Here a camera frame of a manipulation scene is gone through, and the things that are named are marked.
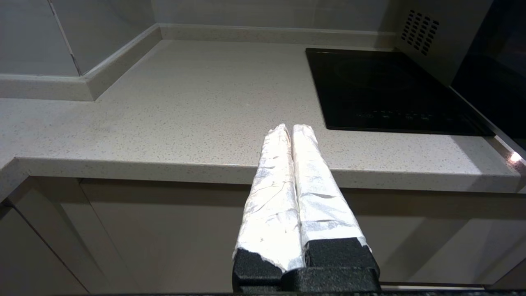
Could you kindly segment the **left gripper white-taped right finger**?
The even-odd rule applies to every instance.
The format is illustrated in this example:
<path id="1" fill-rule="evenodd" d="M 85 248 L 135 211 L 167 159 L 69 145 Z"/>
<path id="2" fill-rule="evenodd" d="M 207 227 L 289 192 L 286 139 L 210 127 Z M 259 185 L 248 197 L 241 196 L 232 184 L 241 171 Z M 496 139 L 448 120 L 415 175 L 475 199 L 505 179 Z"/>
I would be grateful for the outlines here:
<path id="1" fill-rule="evenodd" d="M 302 268 L 379 270 L 357 219 L 321 155 L 313 128 L 295 125 L 292 145 Z"/>

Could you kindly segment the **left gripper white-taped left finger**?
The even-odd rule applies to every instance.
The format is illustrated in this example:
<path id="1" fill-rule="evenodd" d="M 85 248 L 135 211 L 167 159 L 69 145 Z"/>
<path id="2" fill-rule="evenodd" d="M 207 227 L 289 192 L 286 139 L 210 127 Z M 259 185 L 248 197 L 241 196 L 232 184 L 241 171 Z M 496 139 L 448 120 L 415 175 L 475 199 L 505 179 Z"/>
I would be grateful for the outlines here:
<path id="1" fill-rule="evenodd" d="M 292 143 L 286 125 L 268 131 L 233 253 L 234 285 L 279 285 L 304 268 Z"/>

